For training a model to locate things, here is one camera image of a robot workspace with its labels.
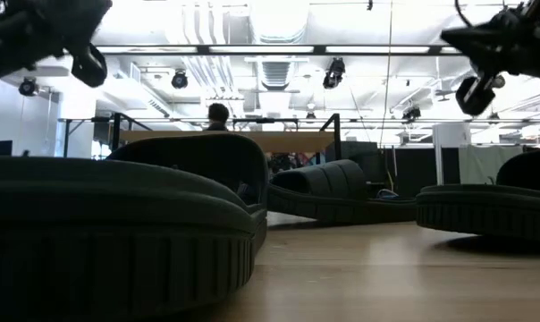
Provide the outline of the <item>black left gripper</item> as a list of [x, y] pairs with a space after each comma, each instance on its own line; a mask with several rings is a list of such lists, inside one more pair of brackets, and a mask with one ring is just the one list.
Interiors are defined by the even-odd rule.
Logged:
[[0, 78], [90, 44], [112, 0], [0, 0]]

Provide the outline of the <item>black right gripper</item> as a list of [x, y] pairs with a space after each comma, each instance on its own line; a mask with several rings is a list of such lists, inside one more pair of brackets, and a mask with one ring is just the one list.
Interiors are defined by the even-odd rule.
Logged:
[[475, 61], [478, 77], [501, 72], [540, 79], [540, 22], [497, 17], [441, 32], [441, 40]]

